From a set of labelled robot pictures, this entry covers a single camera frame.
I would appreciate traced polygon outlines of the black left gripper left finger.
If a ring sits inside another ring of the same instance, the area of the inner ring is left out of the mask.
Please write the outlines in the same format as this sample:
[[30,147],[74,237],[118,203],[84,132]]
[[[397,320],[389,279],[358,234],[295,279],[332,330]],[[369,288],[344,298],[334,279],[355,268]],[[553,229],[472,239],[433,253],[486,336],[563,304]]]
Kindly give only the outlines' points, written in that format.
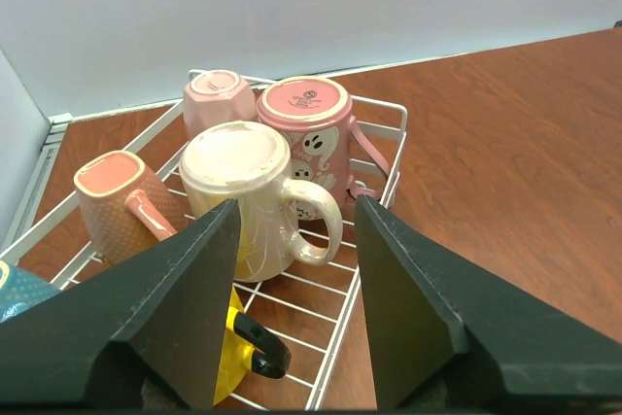
[[228,200],[1,326],[5,409],[139,409],[151,385],[214,404],[240,231]]

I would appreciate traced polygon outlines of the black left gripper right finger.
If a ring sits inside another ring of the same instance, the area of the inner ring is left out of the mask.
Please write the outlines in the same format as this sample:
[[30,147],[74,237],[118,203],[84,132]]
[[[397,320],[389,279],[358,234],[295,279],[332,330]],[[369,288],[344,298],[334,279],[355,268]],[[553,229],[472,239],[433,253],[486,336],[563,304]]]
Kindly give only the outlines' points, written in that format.
[[355,227],[381,409],[617,409],[621,346],[368,196]]

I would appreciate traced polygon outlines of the yellow mug black handle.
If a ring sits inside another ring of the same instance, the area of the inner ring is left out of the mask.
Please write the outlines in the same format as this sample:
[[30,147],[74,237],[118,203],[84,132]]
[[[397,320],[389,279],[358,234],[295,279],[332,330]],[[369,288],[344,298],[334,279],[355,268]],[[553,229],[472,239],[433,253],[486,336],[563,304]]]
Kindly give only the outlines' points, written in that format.
[[232,394],[249,372],[281,379],[287,374],[290,362],[287,345],[244,313],[237,292],[231,288],[214,404]]

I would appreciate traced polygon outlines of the iridescent cream mug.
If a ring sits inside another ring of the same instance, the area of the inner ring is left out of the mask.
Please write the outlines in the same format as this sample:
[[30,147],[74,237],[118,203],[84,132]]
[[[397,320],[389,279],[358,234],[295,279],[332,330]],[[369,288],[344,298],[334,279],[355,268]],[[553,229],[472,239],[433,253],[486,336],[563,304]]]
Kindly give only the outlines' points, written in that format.
[[[196,218],[227,198],[237,200],[241,227],[235,281],[264,282],[294,261],[323,266],[336,256],[343,235],[341,211],[326,189],[294,178],[290,146],[275,129],[255,121],[213,126],[186,145],[179,172]],[[300,234],[300,202],[324,220],[325,247]]]

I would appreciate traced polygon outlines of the pink faceted mug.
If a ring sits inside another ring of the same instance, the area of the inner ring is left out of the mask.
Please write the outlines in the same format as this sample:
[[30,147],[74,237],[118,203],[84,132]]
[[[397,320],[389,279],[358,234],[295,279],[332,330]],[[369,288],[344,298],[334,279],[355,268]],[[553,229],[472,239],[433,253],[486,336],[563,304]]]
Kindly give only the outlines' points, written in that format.
[[216,69],[190,70],[189,77],[183,94],[188,140],[221,123],[257,119],[255,95],[241,75]]

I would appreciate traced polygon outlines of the pink ghost pattern mug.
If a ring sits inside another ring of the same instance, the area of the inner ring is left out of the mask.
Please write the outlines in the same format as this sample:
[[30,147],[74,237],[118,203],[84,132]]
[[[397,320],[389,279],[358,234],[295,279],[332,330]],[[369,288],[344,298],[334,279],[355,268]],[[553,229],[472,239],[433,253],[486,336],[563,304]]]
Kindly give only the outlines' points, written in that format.
[[382,196],[380,190],[360,187],[351,172],[352,141],[384,177],[391,166],[363,134],[353,114],[353,99],[342,85],[322,77],[287,78],[262,92],[257,112],[259,122],[279,131],[288,142],[296,179],[320,185],[340,207],[350,197]]

